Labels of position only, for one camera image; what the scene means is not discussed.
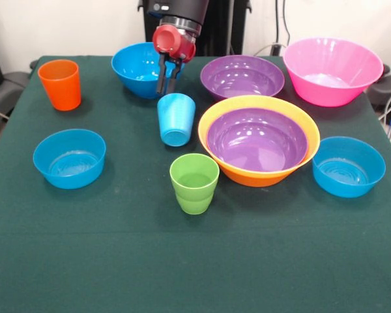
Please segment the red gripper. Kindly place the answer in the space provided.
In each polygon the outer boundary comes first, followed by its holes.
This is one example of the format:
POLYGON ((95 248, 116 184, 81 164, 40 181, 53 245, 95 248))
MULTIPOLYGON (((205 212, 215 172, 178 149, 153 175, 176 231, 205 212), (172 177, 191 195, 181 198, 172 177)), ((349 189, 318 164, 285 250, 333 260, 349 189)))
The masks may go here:
POLYGON ((158 94, 163 94, 166 84, 166 61, 168 56, 174 60, 174 69, 167 85, 166 93, 174 92, 177 80, 182 70, 183 63, 190 62, 196 54, 196 39, 188 34, 184 29, 179 29, 174 25, 161 25, 156 28, 152 36, 155 50, 160 53, 159 75, 156 87, 158 94))

